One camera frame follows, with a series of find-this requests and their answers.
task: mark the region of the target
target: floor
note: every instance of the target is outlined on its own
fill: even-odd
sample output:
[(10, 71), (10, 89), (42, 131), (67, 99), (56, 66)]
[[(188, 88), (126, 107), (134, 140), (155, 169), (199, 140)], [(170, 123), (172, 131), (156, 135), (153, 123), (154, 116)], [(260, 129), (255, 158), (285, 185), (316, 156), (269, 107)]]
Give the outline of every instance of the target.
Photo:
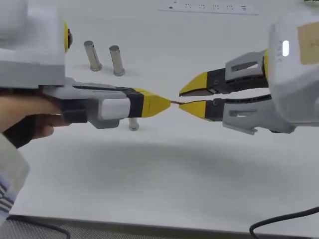
[[(37, 222), (56, 225), (67, 230), (71, 239), (251, 239), (250, 235), (221, 232), (204, 232), (168, 228), (155, 228), (106, 223), (76, 222), (51, 219), (32, 219)], [(10, 220), (0, 229), (0, 239), (67, 239), (52, 229)], [(263, 239), (285, 239), (285, 237), (262, 237)]]

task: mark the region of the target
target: sleeve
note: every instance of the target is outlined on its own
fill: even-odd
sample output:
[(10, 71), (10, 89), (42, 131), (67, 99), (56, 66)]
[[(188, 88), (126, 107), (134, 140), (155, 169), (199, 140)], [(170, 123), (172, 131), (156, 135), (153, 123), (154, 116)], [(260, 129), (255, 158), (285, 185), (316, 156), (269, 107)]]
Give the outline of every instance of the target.
[(9, 216), (30, 167), (16, 147), (0, 134), (0, 226)]

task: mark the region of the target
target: metal peg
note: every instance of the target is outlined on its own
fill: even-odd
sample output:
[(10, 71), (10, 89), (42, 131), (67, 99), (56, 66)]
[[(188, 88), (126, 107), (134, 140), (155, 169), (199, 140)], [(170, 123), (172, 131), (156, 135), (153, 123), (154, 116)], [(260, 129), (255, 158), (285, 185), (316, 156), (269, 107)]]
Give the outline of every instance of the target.
[(84, 48), (91, 64), (91, 71), (101, 70), (102, 64), (100, 63), (98, 55), (96, 54), (93, 41), (84, 42)]
[(129, 129), (130, 131), (136, 131), (140, 127), (137, 118), (129, 118)]
[(116, 45), (110, 47), (110, 54), (113, 62), (113, 73), (115, 76), (122, 76), (125, 74), (123, 63), (120, 54), (120, 48)]

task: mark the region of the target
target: yellow fingertip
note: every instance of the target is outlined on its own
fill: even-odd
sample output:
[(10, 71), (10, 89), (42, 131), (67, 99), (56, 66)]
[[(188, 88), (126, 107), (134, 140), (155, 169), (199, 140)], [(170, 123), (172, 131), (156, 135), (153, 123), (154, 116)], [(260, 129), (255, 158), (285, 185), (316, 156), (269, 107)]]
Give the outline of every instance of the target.
[(66, 53), (69, 49), (68, 47), (68, 25), (64, 22), (64, 52)]
[(207, 72), (203, 72), (198, 76), (194, 77), (183, 89), (180, 90), (179, 94), (194, 91), (197, 89), (205, 89), (207, 87)]
[(152, 117), (170, 107), (170, 100), (155, 95), (144, 89), (134, 88), (144, 96), (142, 118)]
[(179, 105), (179, 108), (196, 117), (205, 119), (206, 101), (194, 101), (194, 102), (182, 104), (182, 105)]

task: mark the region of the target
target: black cable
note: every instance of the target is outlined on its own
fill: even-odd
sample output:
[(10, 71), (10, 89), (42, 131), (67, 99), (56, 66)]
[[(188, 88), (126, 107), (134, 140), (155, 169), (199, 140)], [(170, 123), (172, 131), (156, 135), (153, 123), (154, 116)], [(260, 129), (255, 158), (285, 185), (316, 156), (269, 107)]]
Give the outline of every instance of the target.
[(310, 215), (316, 214), (316, 213), (319, 213), (319, 207), (311, 208), (309, 210), (298, 212), (298, 213), (291, 213), (291, 214), (286, 214), (286, 215), (282, 215), (282, 216), (278, 216), (278, 217), (274, 217), (274, 218), (269, 218), (267, 220), (263, 220), (263, 221), (260, 221), (258, 223), (253, 224), (249, 228), (249, 233), (253, 238), (260, 239), (260, 237), (256, 236), (256, 234), (254, 233), (254, 229), (256, 229), (258, 227), (262, 227), (262, 226), (265, 226), (265, 225), (268, 225), (271, 223), (277, 223), (277, 222), (286, 221), (286, 220), (290, 220), (290, 219), (302, 218), (302, 217), (310, 216)]
[(28, 217), (25, 217), (25, 216), (11, 215), (11, 216), (9, 216), (6, 220), (7, 220), (7, 221), (22, 222), (22, 223), (27, 223), (27, 224), (34, 225), (34, 226), (39, 226), (39, 227), (51, 229), (51, 230), (60, 232), (60, 233), (62, 233), (62, 234), (65, 234), (66, 239), (71, 239), (71, 234), (70, 234), (70, 232), (68, 232), (67, 230), (62, 229), (62, 228), (57, 227), (57, 226), (54, 226), (54, 225), (51, 225), (51, 224), (40, 223), (40, 222), (37, 222), (37, 221), (32, 220), (32, 219), (30, 219), (30, 218), (28, 218)]

